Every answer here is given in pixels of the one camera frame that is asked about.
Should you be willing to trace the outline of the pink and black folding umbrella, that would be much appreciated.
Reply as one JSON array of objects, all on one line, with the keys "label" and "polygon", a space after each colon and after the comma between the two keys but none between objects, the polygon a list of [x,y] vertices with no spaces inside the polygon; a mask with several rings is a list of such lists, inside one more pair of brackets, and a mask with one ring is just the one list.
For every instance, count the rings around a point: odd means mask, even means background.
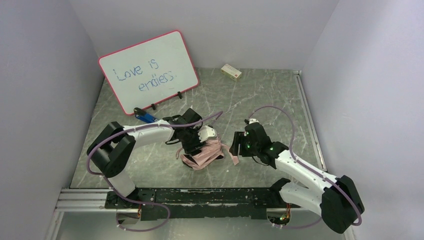
[{"label": "pink and black folding umbrella", "polygon": [[225,157],[224,150],[228,152],[233,164],[236,166],[240,161],[237,156],[230,153],[230,147],[221,142],[219,138],[209,139],[200,149],[199,153],[183,154],[181,147],[175,153],[175,158],[180,159],[182,163],[194,171],[202,170],[211,164],[214,160],[221,160]]}]

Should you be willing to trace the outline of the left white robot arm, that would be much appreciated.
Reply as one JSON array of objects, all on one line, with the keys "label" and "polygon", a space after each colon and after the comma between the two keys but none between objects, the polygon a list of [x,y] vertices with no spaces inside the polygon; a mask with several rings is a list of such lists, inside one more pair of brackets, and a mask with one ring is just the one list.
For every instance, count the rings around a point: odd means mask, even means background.
[{"label": "left white robot arm", "polygon": [[199,153],[204,146],[199,131],[202,117],[192,108],[138,126],[110,122],[87,150],[89,160],[123,197],[138,201],[139,190],[125,168],[134,149],[155,143],[180,143],[187,154]]}]

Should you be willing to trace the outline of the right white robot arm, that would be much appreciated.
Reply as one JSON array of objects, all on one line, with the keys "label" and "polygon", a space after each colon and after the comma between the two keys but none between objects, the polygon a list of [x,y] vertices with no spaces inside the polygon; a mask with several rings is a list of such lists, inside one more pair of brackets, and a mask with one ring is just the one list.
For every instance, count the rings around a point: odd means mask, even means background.
[{"label": "right white robot arm", "polygon": [[294,183],[282,178],[273,187],[283,202],[315,213],[334,232],[343,234],[361,222],[365,207],[350,177],[337,177],[316,168],[290,151],[289,146],[272,141],[260,123],[236,131],[229,152],[235,157],[257,158],[298,180]]}]

